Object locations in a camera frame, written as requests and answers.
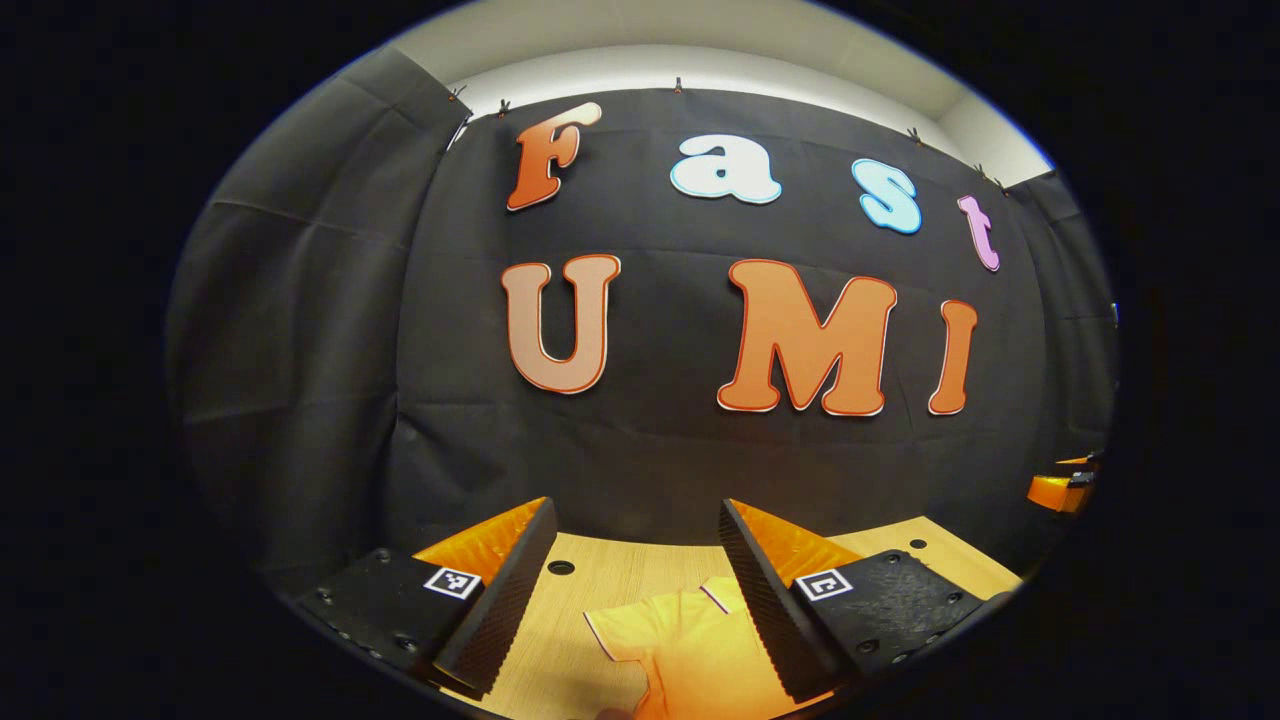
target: wooden surface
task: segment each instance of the wooden surface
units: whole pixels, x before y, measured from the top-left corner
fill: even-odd
[[[1020,582],[927,518],[831,539],[864,556],[904,550],[983,600]],[[927,544],[914,548],[913,539]],[[556,560],[567,560],[576,570],[568,575],[543,570],[493,692],[481,702],[449,694],[515,720],[594,720],[605,707],[632,710],[648,684],[644,670],[639,662],[609,660],[582,612],[694,589],[716,575],[733,577],[719,546],[641,544],[559,533],[547,556],[548,564]]]

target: black fabric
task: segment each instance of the black fabric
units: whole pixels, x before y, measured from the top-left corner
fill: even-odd
[[[1039,462],[1012,480],[1004,500],[980,505],[940,496],[931,518],[1019,574],[1061,541],[1073,516],[1027,500],[1030,475],[1052,462],[1107,445],[1120,379],[1114,282],[1101,245],[1061,173],[1051,170],[1009,188],[1039,281],[1044,309],[1043,400],[1032,455]],[[974,524],[973,514],[1000,519]]]
[[[603,118],[582,128],[573,164],[556,170],[559,195],[507,213],[516,136],[585,101]],[[703,133],[762,143],[782,196],[756,206],[680,193],[669,181],[678,145]],[[918,233],[868,220],[850,170],[860,158],[911,178]],[[965,195],[991,217],[998,273],[973,249],[956,206]],[[940,507],[964,509],[946,523],[961,537],[998,527],[982,509],[1025,496],[1046,374],[1041,291],[1018,210],[972,168],[901,133],[756,95],[602,92],[474,120],[440,164],[408,263],[399,416],[380,486],[385,542],[421,547],[540,495],[556,498],[564,532],[659,543],[714,543],[724,497],[823,534]],[[607,368],[581,395],[538,389],[512,366],[498,278],[517,263],[552,268],[543,332],[547,351],[564,357],[573,296],[562,266],[591,252],[622,261],[609,286]],[[897,290],[879,415],[795,411],[787,400],[765,414],[718,406],[742,322],[728,268],[744,258],[795,265],[820,316],[855,275]],[[968,405],[940,418],[927,405],[950,299],[972,304],[979,320]],[[778,368],[774,386],[785,388]]]
[[[166,365],[184,450],[284,592],[375,544],[408,249],[466,113],[404,55],[371,53],[264,132],[183,251]]]
[[[1061,275],[1096,258],[1083,240],[1065,260],[1044,254],[1078,229],[1069,195],[1042,193],[1061,210],[1051,219],[899,132],[723,91],[540,102],[472,120],[445,152],[467,113],[447,96],[394,50],[361,59],[244,154],[183,255],[170,392],[207,500],[273,584],[300,592],[372,547],[416,552],[539,496],[556,500],[564,532],[678,544],[716,543],[724,497],[823,534],[924,514],[1027,566],[1029,470],[1061,446],[1044,438],[1061,423],[1102,437],[1108,415],[1097,388],[1114,354],[1088,323],[1098,307],[1110,318],[1110,299],[1088,272]],[[559,195],[508,213],[516,136],[584,101],[603,118],[554,170]],[[762,143],[782,196],[680,193],[678,145],[704,133]],[[850,172],[861,158],[915,183],[918,233],[865,217]],[[997,273],[973,249],[965,195],[991,218]],[[594,252],[622,260],[604,374],[576,396],[538,389],[512,365],[499,277],[552,268],[544,342],[563,357],[573,295],[562,268]],[[744,258],[795,265],[820,316],[855,275],[897,290],[882,413],[796,411],[786,397],[765,414],[718,406],[742,329],[728,268]],[[968,404],[934,416],[945,300],[979,319]],[[1064,329],[1066,316],[1082,329]],[[773,383],[786,395],[777,366]],[[1057,400],[1055,383],[1080,389]]]

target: orange fabric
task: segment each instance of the orange fabric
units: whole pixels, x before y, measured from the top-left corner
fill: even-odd
[[[751,530],[751,537],[764,551],[769,564],[782,578],[782,584],[813,573],[831,570],[861,560],[863,556],[846,550],[829,539],[787,523],[782,518],[769,515],[736,500],[730,500],[742,521]]]
[[[544,500],[547,498],[539,497],[502,515],[494,515],[479,525],[419,551],[413,557],[463,573],[474,573],[480,575],[485,587],[489,587]]]
[[[764,720],[831,697],[792,702],[733,578],[585,615],[612,660],[649,676],[635,720]]]

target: orange cloth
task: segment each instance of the orange cloth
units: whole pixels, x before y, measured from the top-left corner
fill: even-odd
[[[792,702],[733,578],[585,615],[612,660],[649,676],[635,720],[764,720],[831,696]]]

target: peach letter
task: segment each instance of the peach letter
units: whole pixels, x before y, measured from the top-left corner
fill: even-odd
[[[721,387],[717,401],[726,410],[767,413],[781,393],[769,382],[773,356],[782,363],[787,393],[804,410],[836,370],[836,383],[822,396],[832,415],[876,415],[884,407],[879,391],[888,314],[897,291],[876,278],[854,278],[836,300],[827,322],[800,281],[800,273],[774,260],[739,260],[730,281],[742,288],[742,345],[733,382]]]
[[[973,328],[978,327],[978,311],[966,302],[947,300],[942,304],[942,319],[947,323],[947,348],[938,389],[929,396],[929,413],[955,415],[964,409],[964,378],[969,373],[969,345]]]
[[[576,340],[568,360],[556,360],[543,348],[543,287],[552,269],[541,263],[507,268],[507,342],[516,369],[530,383],[573,395],[595,384],[604,373],[609,348],[609,281],[622,272],[613,255],[584,255],[564,263],[564,279],[573,283]]]
[[[570,123],[593,124],[602,114],[595,102],[584,102],[520,133],[516,138],[521,147],[520,172],[516,176],[516,190],[507,199],[508,210],[516,211],[556,197],[561,181],[552,177],[552,160],[561,168],[570,167],[577,158],[581,140],[581,132],[575,126],[564,128],[559,137],[556,137],[556,131]]]

